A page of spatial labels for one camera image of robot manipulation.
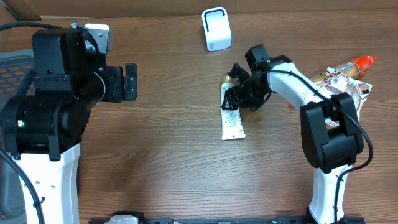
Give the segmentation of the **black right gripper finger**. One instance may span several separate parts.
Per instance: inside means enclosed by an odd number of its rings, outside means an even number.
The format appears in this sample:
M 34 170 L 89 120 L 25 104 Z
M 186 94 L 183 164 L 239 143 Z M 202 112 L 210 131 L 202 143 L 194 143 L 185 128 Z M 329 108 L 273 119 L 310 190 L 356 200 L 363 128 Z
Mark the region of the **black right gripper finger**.
M 232 86 L 224 93 L 224 98 L 221 104 L 222 110 L 238 110 L 240 109 L 240 86 Z
M 229 76 L 234 78 L 239 84 L 243 84 L 246 80 L 250 79 L 251 75 L 243 69 L 238 63 L 235 63 L 229 72 Z

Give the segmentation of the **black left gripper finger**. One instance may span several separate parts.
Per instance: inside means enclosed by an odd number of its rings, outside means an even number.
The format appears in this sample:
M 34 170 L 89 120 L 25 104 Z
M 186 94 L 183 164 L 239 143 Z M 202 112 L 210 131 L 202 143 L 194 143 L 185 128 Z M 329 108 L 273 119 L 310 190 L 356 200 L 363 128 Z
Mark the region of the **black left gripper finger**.
M 124 82 L 124 101 L 135 101 L 137 99 L 137 82 L 126 80 Z
M 125 63 L 125 81 L 135 82 L 137 79 L 137 65 L 135 63 Z

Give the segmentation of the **white shampoo tube gold cap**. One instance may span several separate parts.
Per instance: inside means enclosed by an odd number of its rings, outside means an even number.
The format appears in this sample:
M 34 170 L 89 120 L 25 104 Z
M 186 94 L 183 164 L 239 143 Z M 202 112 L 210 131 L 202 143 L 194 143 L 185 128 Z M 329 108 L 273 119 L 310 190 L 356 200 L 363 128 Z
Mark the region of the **white shampoo tube gold cap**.
M 230 110 L 229 103 L 224 99 L 226 91 L 237 85 L 236 79 L 225 75 L 220 81 L 220 97 L 221 106 L 226 109 L 221 109 L 221 139 L 223 141 L 244 139 L 246 134 L 244 132 L 240 110 Z

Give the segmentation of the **beige cookie pouch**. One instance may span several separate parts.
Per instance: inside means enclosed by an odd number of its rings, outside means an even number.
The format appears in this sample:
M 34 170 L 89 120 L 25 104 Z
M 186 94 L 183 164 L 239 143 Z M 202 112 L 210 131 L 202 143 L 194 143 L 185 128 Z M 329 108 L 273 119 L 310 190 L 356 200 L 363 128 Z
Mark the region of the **beige cookie pouch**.
M 369 83 L 355 80 L 331 67 L 326 69 L 324 76 L 321 76 L 315 84 L 335 95 L 343 92 L 349 94 L 353 98 L 358 119 L 360 119 L 361 108 L 373 87 Z

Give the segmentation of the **orange spaghetti package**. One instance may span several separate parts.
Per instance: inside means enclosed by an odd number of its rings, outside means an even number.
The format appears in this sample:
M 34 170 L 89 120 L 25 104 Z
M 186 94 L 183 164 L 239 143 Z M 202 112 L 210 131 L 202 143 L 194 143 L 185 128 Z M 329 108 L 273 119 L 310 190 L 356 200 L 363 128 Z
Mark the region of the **orange spaghetti package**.
M 364 77 L 368 69 L 376 60 L 376 57 L 367 55 L 331 68 L 335 68 L 338 71 L 344 73 L 346 76 L 351 77 L 355 80 L 362 81 L 361 79 Z M 320 79 L 321 76 L 324 76 L 324 74 L 325 71 L 324 73 L 321 73 L 318 76 L 311 78 L 311 81 L 315 83 Z

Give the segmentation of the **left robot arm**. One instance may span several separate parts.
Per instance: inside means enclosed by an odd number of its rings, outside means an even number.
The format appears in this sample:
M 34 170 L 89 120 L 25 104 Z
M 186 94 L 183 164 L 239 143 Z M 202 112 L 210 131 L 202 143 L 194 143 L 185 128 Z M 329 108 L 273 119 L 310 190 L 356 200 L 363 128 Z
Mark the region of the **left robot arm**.
M 78 223 L 82 135 L 99 102 L 137 98 L 137 67 L 109 66 L 106 24 L 38 24 L 34 69 L 1 110 L 3 157 L 19 174 L 29 223 Z

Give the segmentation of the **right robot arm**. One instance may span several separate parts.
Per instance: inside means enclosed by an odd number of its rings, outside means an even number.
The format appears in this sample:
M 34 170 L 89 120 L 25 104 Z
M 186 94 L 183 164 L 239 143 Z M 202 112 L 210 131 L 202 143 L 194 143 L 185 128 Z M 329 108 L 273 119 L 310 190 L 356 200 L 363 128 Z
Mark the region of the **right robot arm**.
M 250 70 L 234 64 L 233 83 L 221 97 L 223 111 L 256 110 L 277 93 L 300 113 L 301 143 L 314 168 L 313 196 L 306 223 L 364 223 L 343 211 L 346 178 L 363 151 L 362 130 L 353 98 L 322 89 L 297 70 L 285 55 L 270 57 L 263 45 L 245 54 Z

